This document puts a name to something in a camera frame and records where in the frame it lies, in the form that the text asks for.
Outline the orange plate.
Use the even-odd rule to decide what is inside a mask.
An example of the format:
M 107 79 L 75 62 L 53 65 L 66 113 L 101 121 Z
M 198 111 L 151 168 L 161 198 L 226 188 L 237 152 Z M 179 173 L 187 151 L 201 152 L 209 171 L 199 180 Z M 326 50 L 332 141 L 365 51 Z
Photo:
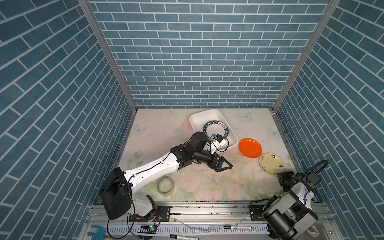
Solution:
M 256 140 L 246 138 L 239 143 L 240 152 L 248 158 L 255 159 L 262 154 L 262 146 Z

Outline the small green rim plate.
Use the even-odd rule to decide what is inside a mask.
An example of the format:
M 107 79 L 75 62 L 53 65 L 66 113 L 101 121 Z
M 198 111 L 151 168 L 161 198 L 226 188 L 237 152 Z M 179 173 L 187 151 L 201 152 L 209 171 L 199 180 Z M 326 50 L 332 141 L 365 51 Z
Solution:
M 203 132 L 208 136 L 222 136 L 226 139 L 229 135 L 229 127 L 221 121 L 213 120 L 204 124 Z

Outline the yellow floral plate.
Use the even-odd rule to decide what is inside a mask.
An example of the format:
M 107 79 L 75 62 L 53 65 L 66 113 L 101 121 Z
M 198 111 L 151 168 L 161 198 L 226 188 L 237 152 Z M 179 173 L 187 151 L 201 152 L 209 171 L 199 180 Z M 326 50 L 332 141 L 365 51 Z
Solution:
M 273 153 L 261 154 L 259 157 L 259 164 L 265 173 L 272 176 L 277 176 L 278 173 L 285 171 L 285 164 L 283 160 Z

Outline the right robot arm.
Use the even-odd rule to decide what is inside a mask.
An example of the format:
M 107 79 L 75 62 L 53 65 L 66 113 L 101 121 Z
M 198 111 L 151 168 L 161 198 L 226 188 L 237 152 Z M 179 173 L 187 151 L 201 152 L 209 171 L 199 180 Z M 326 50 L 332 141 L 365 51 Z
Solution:
M 313 170 L 297 174 L 284 171 L 277 177 L 285 194 L 272 196 L 264 206 L 260 204 L 261 200 L 251 201 L 250 217 L 252 221 L 267 222 L 271 239 L 296 240 L 319 219 L 311 207 L 311 200 L 321 177 Z

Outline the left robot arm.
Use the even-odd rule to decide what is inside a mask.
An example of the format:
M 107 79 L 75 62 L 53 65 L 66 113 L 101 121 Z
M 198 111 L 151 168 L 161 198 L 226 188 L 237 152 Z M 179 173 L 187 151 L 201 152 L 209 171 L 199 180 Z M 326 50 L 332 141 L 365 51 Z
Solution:
M 185 168 L 196 160 L 216 172 L 233 168 L 223 156 L 191 145 L 179 145 L 170 149 L 163 157 L 140 168 L 122 171 L 113 169 L 101 187 L 100 198 L 109 220 L 116 220 L 125 214 L 134 214 L 152 220 L 158 207 L 151 196 L 136 197 L 135 193 L 150 182 L 164 175 Z

